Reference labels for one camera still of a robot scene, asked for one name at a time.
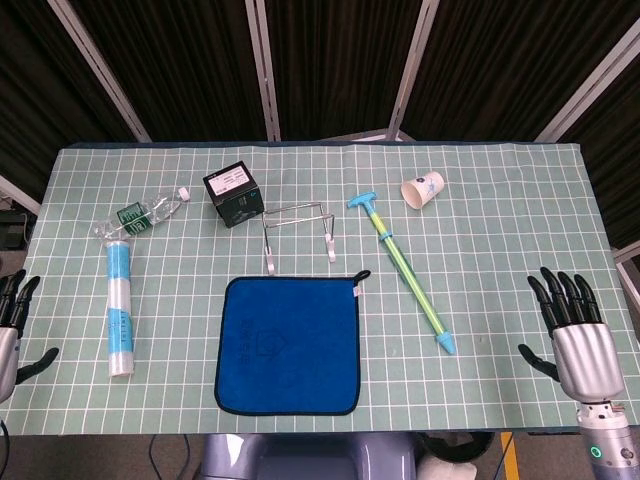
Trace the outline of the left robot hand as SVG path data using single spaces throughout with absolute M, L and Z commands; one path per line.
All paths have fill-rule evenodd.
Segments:
M 40 360 L 18 366 L 29 306 L 40 283 L 40 277 L 34 276 L 20 288 L 25 276 L 26 271 L 20 269 L 1 278 L 1 402 L 10 398 L 17 385 L 46 370 L 59 354 L 59 349 L 52 347 Z

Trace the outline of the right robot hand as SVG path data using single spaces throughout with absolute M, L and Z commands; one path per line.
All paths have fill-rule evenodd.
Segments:
M 539 303 L 554 359 L 537 356 L 526 344 L 518 350 L 533 369 L 558 382 L 582 404 L 604 404 L 625 390 L 612 332 L 603 321 L 594 291 L 579 274 L 541 267 L 543 281 L 527 281 Z

